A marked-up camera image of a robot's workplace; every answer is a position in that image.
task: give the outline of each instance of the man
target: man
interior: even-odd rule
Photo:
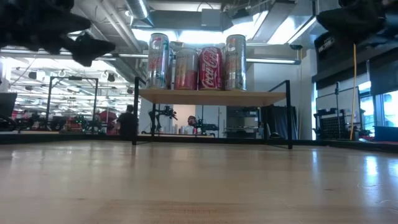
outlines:
[[[126,112],[121,114],[117,120],[119,134],[125,140],[131,140],[133,135],[137,133],[137,122],[132,113],[133,110],[134,107],[132,105],[127,105]]]
[[[386,0],[340,0],[341,8],[323,11],[318,22],[342,48],[358,43],[383,27]]]

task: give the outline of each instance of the coca-cola logo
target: coca-cola logo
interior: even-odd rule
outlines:
[[[205,87],[215,87],[215,77],[217,77],[218,56],[217,49],[208,47],[203,51],[202,69],[205,72],[205,78],[202,85]]]

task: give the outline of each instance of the red can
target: red can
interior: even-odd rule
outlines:
[[[177,52],[174,89],[198,89],[198,53],[195,49],[184,47]]]
[[[217,47],[205,47],[199,55],[199,90],[221,90],[223,55]]]

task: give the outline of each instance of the black metal rack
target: black metal rack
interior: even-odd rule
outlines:
[[[136,77],[134,80],[134,119],[138,121],[138,98],[139,98],[139,85],[142,83],[143,85],[146,82]],[[292,140],[292,105],[291,105],[291,97],[290,97],[290,81],[285,80],[277,86],[273,87],[269,92],[272,92],[279,87],[285,85],[285,94],[286,94],[286,107],[287,107],[287,140],[279,140],[277,144],[286,145],[288,149],[293,149],[293,140]],[[156,103],[152,103],[152,109],[156,109]],[[152,124],[152,128],[150,131],[150,136],[139,136],[138,132],[134,133],[132,137],[132,144],[137,145],[138,142],[202,142],[202,143],[229,143],[229,144],[273,144],[274,141],[269,140],[267,138],[264,139],[225,139],[225,138],[184,138],[184,137],[165,137],[165,136],[156,136],[154,132],[154,124]]]

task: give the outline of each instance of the wooden shelf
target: wooden shelf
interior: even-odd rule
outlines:
[[[175,105],[268,106],[286,98],[285,93],[245,91],[139,90],[152,103]]]

